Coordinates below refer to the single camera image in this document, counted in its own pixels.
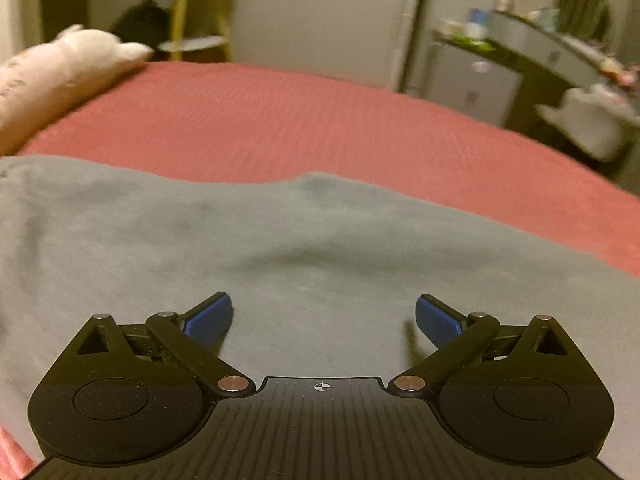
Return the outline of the grey sweatpants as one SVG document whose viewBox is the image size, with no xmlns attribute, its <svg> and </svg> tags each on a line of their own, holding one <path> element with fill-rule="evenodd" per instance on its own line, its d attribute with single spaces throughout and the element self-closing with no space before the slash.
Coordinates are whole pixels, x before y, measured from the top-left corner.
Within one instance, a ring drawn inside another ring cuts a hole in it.
<svg viewBox="0 0 640 480">
<path fill-rule="evenodd" d="M 385 188 L 308 174 L 210 184 L 53 156 L 1 162 L 1 422 L 91 315 L 140 323 L 228 292 L 221 356 L 255 380 L 391 378 L 430 344 L 430 294 L 506 324 L 554 316 L 612 394 L 602 460 L 639 474 L 639 281 L 576 250 Z"/>
</svg>

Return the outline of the grey upholstered chair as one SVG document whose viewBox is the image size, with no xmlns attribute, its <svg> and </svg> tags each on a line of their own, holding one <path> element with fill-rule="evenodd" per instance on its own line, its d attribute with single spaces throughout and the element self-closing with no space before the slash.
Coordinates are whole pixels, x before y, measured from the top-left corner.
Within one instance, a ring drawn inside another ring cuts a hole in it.
<svg viewBox="0 0 640 480">
<path fill-rule="evenodd" d="M 637 139 L 639 116 L 619 94 L 593 84 L 566 90 L 560 104 L 537 104 L 537 115 L 598 162 L 612 162 Z"/>
</svg>

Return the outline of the pink ribbed bedspread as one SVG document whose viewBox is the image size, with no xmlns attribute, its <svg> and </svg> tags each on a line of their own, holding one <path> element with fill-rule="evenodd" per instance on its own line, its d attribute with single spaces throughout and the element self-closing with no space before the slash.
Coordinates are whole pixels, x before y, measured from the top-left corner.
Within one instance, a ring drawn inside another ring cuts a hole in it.
<svg viewBox="0 0 640 480">
<path fill-rule="evenodd" d="M 247 65 L 154 63 L 32 136 L 53 156 L 210 184 L 361 182 L 593 255 L 639 281 L 639 201 L 518 133 L 433 103 Z M 1 470 L 40 460 L 1 423 Z"/>
</svg>

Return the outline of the grey drawer cabinet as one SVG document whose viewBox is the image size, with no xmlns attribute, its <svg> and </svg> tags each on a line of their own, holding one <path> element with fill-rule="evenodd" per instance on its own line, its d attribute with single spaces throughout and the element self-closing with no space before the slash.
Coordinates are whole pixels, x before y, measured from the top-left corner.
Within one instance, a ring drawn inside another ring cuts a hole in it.
<svg viewBox="0 0 640 480">
<path fill-rule="evenodd" d="M 421 98 L 494 126 L 504 126 L 523 73 L 500 50 L 482 52 L 435 36 L 428 49 Z"/>
</svg>

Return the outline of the pink plush pillow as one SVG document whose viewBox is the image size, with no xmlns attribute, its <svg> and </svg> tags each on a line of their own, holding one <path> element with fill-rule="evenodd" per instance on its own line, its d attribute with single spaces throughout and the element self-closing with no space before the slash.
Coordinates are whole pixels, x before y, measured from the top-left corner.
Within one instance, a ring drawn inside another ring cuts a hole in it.
<svg viewBox="0 0 640 480">
<path fill-rule="evenodd" d="M 1 66 L 1 153 L 145 66 L 154 50 L 104 30 L 73 25 Z"/>
</svg>

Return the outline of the grey vanity desk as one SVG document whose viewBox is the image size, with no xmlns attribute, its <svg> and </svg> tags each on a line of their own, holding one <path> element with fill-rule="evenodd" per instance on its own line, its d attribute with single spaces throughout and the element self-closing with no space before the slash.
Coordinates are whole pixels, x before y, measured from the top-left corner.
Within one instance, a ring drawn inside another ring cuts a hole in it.
<svg viewBox="0 0 640 480">
<path fill-rule="evenodd" d="M 496 11 L 488 18 L 487 35 L 574 87 L 587 88 L 603 80 L 600 64 L 605 55 L 582 40 L 548 32 L 524 18 Z"/>
</svg>

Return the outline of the green item on cabinet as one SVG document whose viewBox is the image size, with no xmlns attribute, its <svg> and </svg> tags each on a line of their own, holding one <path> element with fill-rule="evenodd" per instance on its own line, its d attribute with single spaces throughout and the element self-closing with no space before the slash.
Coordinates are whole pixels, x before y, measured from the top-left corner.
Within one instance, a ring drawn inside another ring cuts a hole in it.
<svg viewBox="0 0 640 480">
<path fill-rule="evenodd" d="M 494 52 L 497 50 L 489 41 L 473 39 L 467 36 L 449 35 L 443 36 L 442 40 L 447 44 L 453 44 L 454 46 L 471 49 L 478 52 Z"/>
</svg>

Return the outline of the white blue container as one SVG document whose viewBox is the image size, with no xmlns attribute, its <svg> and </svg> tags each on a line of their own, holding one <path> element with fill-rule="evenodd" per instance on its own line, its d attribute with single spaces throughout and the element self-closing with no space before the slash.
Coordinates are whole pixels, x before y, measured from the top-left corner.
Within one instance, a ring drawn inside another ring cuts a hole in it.
<svg viewBox="0 0 640 480">
<path fill-rule="evenodd" d="M 475 41 L 485 40 L 488 36 L 488 24 L 491 15 L 491 10 L 469 8 L 463 29 L 464 36 Z"/>
</svg>

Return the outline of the black bag on floor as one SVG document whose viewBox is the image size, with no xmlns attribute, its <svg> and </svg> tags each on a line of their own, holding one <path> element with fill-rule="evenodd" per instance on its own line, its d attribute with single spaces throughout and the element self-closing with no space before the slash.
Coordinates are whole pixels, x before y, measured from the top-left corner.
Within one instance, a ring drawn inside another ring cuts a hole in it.
<svg viewBox="0 0 640 480">
<path fill-rule="evenodd" d="M 155 52 L 169 38 L 170 17 L 155 0 L 130 6 L 112 25 L 110 32 L 122 42 L 145 44 Z"/>
</svg>

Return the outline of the round vanity mirror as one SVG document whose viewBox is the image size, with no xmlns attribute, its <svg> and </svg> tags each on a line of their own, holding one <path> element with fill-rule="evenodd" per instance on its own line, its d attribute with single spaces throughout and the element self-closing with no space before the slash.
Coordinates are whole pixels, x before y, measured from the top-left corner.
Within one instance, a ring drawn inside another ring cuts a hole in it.
<svg viewBox="0 0 640 480">
<path fill-rule="evenodd" d="M 613 28 L 613 15 L 606 0 L 554 0 L 558 10 L 556 30 L 583 42 L 606 44 Z"/>
</svg>

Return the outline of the yellow white side table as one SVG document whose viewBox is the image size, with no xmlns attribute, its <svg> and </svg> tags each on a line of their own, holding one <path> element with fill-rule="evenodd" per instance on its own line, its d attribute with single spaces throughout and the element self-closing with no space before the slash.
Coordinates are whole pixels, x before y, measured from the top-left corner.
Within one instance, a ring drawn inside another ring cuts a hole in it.
<svg viewBox="0 0 640 480">
<path fill-rule="evenodd" d="M 232 62 L 229 0 L 172 0 L 168 39 L 157 49 L 171 61 Z"/>
</svg>

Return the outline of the white door frame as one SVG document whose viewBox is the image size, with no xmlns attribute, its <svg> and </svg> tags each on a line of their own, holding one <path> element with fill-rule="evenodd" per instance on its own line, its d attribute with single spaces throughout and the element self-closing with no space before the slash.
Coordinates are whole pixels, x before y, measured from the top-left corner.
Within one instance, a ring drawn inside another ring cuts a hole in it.
<svg viewBox="0 0 640 480">
<path fill-rule="evenodd" d="M 410 60 L 411 47 L 416 32 L 416 23 L 421 15 L 423 0 L 401 0 L 393 49 L 390 51 L 390 65 L 386 88 L 401 92 Z"/>
</svg>

